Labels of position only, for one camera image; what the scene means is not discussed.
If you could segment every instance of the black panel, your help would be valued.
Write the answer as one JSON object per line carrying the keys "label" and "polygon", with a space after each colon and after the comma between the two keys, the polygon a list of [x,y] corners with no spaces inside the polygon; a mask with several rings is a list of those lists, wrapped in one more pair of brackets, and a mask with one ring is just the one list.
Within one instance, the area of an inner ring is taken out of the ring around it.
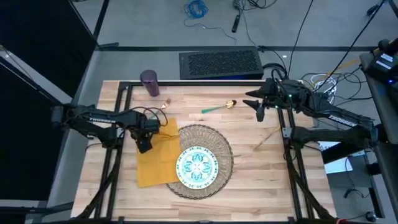
{"label": "black panel", "polygon": [[7,0],[0,44],[73,97],[96,42],[67,0]]}
{"label": "black panel", "polygon": [[53,103],[0,64],[0,200],[48,200],[63,131]]}
{"label": "black panel", "polygon": [[20,214],[12,214],[12,215],[6,215],[2,214],[0,215],[0,223],[12,223],[12,224],[24,224],[25,223],[25,218],[26,215],[20,215]]}
{"label": "black panel", "polygon": [[259,53],[255,47],[230,47],[223,50],[180,53],[180,78],[261,79]]}

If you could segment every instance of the wooden table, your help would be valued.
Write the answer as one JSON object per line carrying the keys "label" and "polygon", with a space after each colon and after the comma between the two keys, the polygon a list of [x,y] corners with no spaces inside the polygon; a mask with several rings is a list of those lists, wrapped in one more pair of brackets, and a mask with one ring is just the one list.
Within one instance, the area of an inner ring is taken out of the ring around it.
{"label": "wooden table", "polygon": [[[105,81],[98,108],[114,110],[119,82]],[[216,195],[203,200],[189,200],[176,196],[165,185],[140,189],[136,183],[136,145],[127,135],[124,141],[119,172],[113,220],[187,221],[286,221],[294,217],[289,175],[283,158],[284,147],[276,110],[267,110],[264,122],[257,122],[255,111],[244,103],[247,91],[258,86],[161,86],[161,95],[152,98],[146,89],[134,86],[131,108],[135,106],[160,107],[167,98],[168,117],[175,117],[179,127],[204,124],[217,129],[229,141],[234,154],[231,180]],[[201,110],[236,100],[235,108],[220,109],[201,114]],[[312,119],[302,113],[295,115],[297,126],[311,127]],[[254,150],[256,144],[270,136]],[[89,204],[98,190],[106,150],[93,146],[86,152],[83,170],[76,193],[72,216],[75,217]],[[310,190],[318,201],[335,216],[328,179],[320,153],[302,150]],[[305,203],[300,192],[300,204],[305,216]],[[107,205],[104,199],[103,210]]]}

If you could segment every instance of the blue cable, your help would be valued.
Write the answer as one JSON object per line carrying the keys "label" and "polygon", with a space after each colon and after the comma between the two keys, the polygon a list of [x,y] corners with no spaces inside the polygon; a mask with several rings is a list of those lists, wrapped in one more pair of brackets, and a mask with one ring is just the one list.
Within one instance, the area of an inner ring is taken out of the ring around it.
{"label": "blue cable", "polygon": [[206,4],[202,0],[193,0],[185,5],[184,10],[185,13],[187,13],[188,16],[193,19],[202,18],[209,11],[209,9],[206,7]]}
{"label": "blue cable", "polygon": [[186,21],[188,19],[199,19],[202,18],[203,16],[205,16],[207,14],[207,12],[209,11],[209,9],[206,7],[206,4],[202,1],[202,0],[193,0],[192,2],[184,5],[184,12],[187,13],[188,18],[186,18],[184,20],[184,25],[186,27],[194,27],[194,26],[202,26],[205,29],[209,29],[209,30],[213,30],[213,29],[221,29],[224,33],[225,36],[231,38],[234,40],[234,44],[236,45],[236,38],[231,37],[230,35],[228,35],[225,30],[221,27],[207,27],[201,23],[196,23],[193,25],[187,25]]}

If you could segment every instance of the blue patterned plate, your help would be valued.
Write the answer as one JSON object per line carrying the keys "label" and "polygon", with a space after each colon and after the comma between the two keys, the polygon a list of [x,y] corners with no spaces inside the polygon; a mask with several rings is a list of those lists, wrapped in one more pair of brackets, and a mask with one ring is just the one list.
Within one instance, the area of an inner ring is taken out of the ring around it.
{"label": "blue patterned plate", "polygon": [[181,153],[176,170],[183,185],[191,189],[204,189],[217,177],[217,158],[207,148],[190,147]]}

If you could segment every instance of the round wicker placemat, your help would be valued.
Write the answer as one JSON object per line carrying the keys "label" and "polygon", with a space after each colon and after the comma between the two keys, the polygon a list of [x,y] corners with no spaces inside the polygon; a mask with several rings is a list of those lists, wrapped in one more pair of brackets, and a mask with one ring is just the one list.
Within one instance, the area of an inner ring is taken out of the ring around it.
{"label": "round wicker placemat", "polygon": [[193,124],[180,128],[181,149],[201,146],[210,150],[218,161],[218,175],[214,182],[204,189],[190,189],[181,182],[166,184],[176,195],[188,199],[203,199],[219,192],[230,180],[234,167],[231,146],[225,137],[213,128]]}

